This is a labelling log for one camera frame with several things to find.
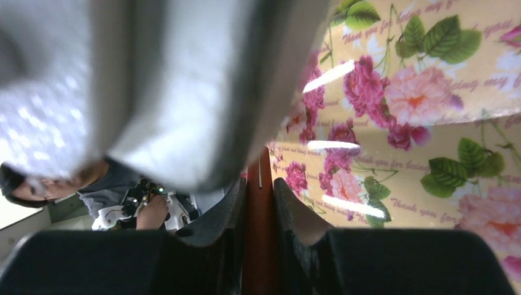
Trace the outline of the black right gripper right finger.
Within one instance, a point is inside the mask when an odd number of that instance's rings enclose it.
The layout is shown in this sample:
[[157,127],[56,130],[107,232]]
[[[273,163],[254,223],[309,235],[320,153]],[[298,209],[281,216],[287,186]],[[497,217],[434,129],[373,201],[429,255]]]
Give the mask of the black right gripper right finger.
[[273,182],[285,294],[514,294],[488,245],[444,229],[336,228]]

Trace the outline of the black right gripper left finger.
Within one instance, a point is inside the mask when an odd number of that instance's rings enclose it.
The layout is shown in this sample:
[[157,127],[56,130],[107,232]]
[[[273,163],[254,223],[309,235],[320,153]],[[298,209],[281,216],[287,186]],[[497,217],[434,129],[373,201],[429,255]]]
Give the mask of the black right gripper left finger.
[[238,294],[246,180],[166,230],[46,230],[1,267],[2,294]]

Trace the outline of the floral yellow tray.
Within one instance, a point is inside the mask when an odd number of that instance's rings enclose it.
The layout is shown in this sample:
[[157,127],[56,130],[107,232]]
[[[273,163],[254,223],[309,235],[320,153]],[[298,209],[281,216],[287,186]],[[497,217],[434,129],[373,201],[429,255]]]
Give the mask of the floral yellow tray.
[[520,2],[332,10],[272,178],[335,226],[473,232],[520,286]]

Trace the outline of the person in background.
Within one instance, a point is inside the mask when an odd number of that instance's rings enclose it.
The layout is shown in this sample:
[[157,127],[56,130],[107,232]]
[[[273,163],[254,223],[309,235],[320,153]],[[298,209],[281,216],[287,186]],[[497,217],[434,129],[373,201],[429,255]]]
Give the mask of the person in background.
[[139,173],[108,157],[69,179],[26,176],[6,163],[1,164],[1,192],[10,203],[42,208],[55,200],[78,194],[94,219],[101,209],[120,205],[127,190],[141,178]]

